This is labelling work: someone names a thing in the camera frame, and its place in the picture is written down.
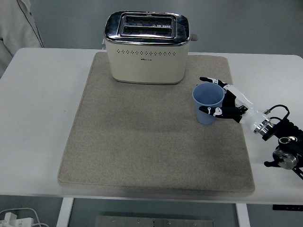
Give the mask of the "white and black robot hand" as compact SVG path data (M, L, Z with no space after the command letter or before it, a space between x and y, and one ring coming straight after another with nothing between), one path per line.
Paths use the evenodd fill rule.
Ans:
M223 102L220 107L207 107L202 105L199 110L216 118L233 119L237 123L246 125L251 131L257 133L265 127L270 119L259 112L256 106L249 101L235 86L219 79L200 77L203 82L219 85L224 91Z

